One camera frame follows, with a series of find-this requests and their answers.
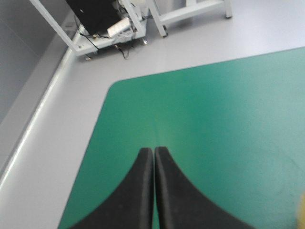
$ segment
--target black cable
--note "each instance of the black cable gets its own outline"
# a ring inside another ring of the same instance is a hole
[[[88,37],[87,35],[81,33],[81,31],[80,31],[80,25],[77,24],[77,20],[76,20],[76,15],[75,15],[75,14],[74,14],[74,22],[75,22],[75,24],[76,24],[76,26],[77,26],[77,30],[78,30],[79,34],[80,34],[81,36],[85,37],[85,38],[86,38],[86,39],[87,39],[87,40],[97,49],[97,51],[101,50],[100,48],[98,48],[98,47],[89,39],[89,37]]]

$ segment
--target wire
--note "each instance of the wire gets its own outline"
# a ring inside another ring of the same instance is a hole
[[[74,14],[74,22],[75,22],[75,24],[76,24],[76,26],[77,26],[78,33],[79,33],[81,36],[85,37],[85,38],[86,38],[86,39],[87,39],[87,40],[97,49],[97,51],[101,50],[100,48],[98,48],[98,47],[90,40],[90,38],[89,38],[88,35],[85,35],[85,34],[81,33],[81,31],[80,31],[80,24],[78,25],[77,19],[76,19],[76,15],[75,15],[75,14]],[[109,39],[109,37],[101,36],[99,33],[97,33],[97,34],[99,35],[99,37],[103,37],[103,38],[108,38],[108,39]]]

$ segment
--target gray floor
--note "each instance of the gray floor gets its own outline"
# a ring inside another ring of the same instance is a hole
[[[91,62],[68,53],[0,186],[3,228],[57,227],[108,88],[122,79],[305,46],[303,0],[232,0],[173,24],[125,61],[107,51]]]

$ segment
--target caster wheel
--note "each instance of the caster wheel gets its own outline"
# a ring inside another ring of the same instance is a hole
[[[147,45],[148,44],[148,41],[145,40],[144,38],[141,39],[141,45]]]

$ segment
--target yellow object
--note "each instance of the yellow object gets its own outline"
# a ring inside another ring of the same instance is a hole
[[[302,195],[299,219],[298,219],[298,229],[305,229],[305,193]]]

